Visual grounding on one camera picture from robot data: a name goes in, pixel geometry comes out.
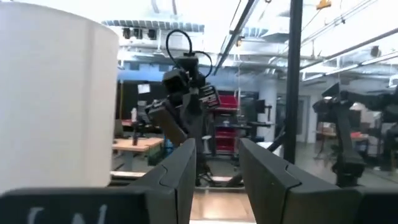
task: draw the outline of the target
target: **ceiling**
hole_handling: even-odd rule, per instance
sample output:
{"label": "ceiling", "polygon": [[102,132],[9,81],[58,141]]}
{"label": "ceiling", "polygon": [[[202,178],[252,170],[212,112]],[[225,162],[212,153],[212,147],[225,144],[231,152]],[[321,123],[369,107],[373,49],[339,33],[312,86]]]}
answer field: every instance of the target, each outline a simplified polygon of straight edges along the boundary
{"label": "ceiling", "polygon": [[[110,26],[121,36],[121,27],[144,28],[144,38],[121,37],[119,57],[124,60],[170,63],[165,54],[165,36],[171,29],[186,30],[193,48],[208,52],[213,64],[237,67],[284,78],[287,71],[290,0],[22,0],[69,11]],[[306,77],[324,74],[387,55],[398,49],[398,35],[344,52],[346,49],[398,27],[393,18],[398,2],[391,0],[330,0],[331,7],[317,10],[320,0],[303,0],[301,66]],[[157,29],[158,40],[149,40],[145,29]],[[236,39],[243,36],[240,47]],[[378,53],[372,52],[374,46]],[[188,49],[181,35],[170,39],[173,54]],[[208,59],[200,58],[208,65]],[[394,57],[332,76],[388,80],[398,73]]]}

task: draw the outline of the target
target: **black panel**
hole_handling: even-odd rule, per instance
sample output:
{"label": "black panel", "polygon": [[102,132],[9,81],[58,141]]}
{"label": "black panel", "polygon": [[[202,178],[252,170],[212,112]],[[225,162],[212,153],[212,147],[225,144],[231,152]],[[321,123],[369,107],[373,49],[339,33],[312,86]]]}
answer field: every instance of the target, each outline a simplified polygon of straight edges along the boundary
{"label": "black panel", "polygon": [[127,187],[12,190],[0,197],[1,221],[189,224],[195,163],[195,140],[189,139]]}
{"label": "black panel", "polygon": [[[124,81],[123,82],[123,104],[122,104],[122,118],[130,119],[131,110],[136,107],[138,101],[146,101],[147,105],[151,104],[153,100],[166,98],[166,90],[161,82],[149,82],[150,93],[138,94],[137,85],[143,83],[142,81]],[[120,91],[121,84],[118,84],[116,94],[116,119],[119,119],[120,109]]]}

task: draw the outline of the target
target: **wooden table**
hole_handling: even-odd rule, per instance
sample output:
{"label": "wooden table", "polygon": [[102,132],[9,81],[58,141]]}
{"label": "wooden table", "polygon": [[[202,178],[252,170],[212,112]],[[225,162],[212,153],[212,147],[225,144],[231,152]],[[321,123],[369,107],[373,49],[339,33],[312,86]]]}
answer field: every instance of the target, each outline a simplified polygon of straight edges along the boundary
{"label": "wooden table", "polygon": [[249,198],[244,190],[195,190],[191,220],[255,222]]}
{"label": "wooden table", "polygon": [[139,138],[137,145],[132,145],[132,139],[115,139],[116,143],[112,145],[113,150],[123,151],[124,153],[124,171],[132,171],[132,160],[134,155],[147,152],[163,143],[161,138]]}

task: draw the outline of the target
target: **ceiling light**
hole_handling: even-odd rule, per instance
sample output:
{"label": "ceiling light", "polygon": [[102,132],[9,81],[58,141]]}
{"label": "ceiling light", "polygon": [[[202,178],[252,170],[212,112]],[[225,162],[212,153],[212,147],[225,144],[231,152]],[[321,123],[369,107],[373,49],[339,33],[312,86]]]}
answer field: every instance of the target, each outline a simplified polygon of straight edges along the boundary
{"label": "ceiling light", "polygon": [[310,81],[310,80],[314,80],[316,78],[321,78],[323,76],[324,76],[324,74],[313,75],[313,76],[310,76],[308,78],[303,78],[302,81]]}
{"label": "ceiling light", "polygon": [[358,68],[358,67],[359,67],[359,65],[350,65],[350,66],[347,66],[347,67],[344,67],[344,68],[339,68],[339,69],[333,70],[331,72],[326,73],[325,75],[333,75],[333,74],[337,74],[337,73],[340,73],[340,72],[345,72],[345,71],[348,71],[348,70],[351,70],[351,69],[354,69],[354,68]]}

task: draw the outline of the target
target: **black pole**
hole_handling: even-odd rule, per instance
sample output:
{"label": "black pole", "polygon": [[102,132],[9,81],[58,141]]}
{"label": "black pole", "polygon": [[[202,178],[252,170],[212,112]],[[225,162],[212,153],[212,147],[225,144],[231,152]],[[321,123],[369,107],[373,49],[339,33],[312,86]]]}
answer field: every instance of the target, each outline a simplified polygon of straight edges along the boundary
{"label": "black pole", "polygon": [[290,1],[289,54],[287,57],[284,159],[294,164],[299,102],[300,48],[303,0]]}

